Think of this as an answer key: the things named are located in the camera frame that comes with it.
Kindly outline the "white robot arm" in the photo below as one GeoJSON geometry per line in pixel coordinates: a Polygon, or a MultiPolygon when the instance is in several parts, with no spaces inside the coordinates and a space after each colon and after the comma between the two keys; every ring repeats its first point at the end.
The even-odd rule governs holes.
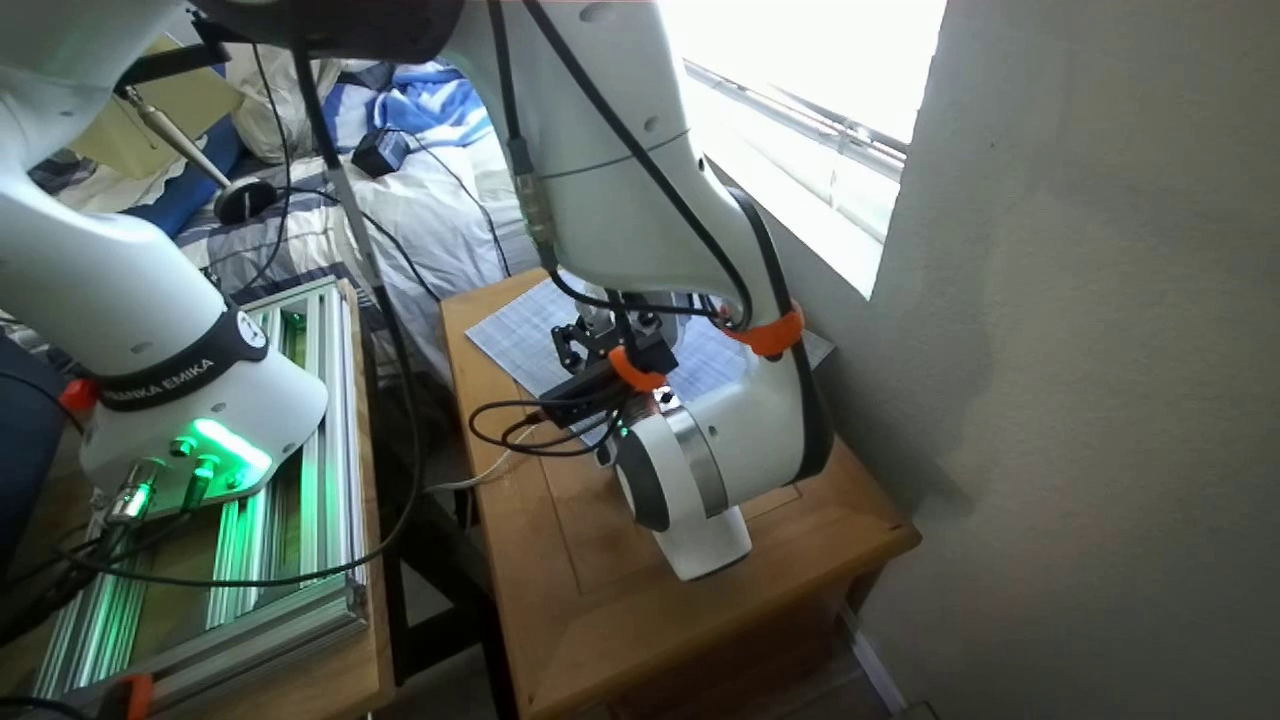
{"type": "Polygon", "coordinates": [[[615,477],[683,578],[748,556],[742,505],[822,467],[804,321],[758,220],[692,155],[650,0],[0,0],[0,303],[101,387],[85,472],[120,487],[193,428],[269,481],[323,415],[285,358],[149,220],[74,211],[33,168],[114,97],[175,9],[295,55],[450,59],[544,195],[528,206],[573,274],[641,311],[702,311],[742,376],[676,397],[668,365],[599,358],[625,410],[615,477]]]}

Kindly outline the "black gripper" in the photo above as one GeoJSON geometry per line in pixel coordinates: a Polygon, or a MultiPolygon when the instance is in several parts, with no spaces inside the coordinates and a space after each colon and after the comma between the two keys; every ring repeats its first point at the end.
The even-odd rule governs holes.
{"type": "Polygon", "coordinates": [[[584,371],[604,358],[625,376],[662,376],[676,367],[670,322],[655,311],[599,311],[589,306],[567,322],[552,328],[557,358],[567,371],[584,371]]]}

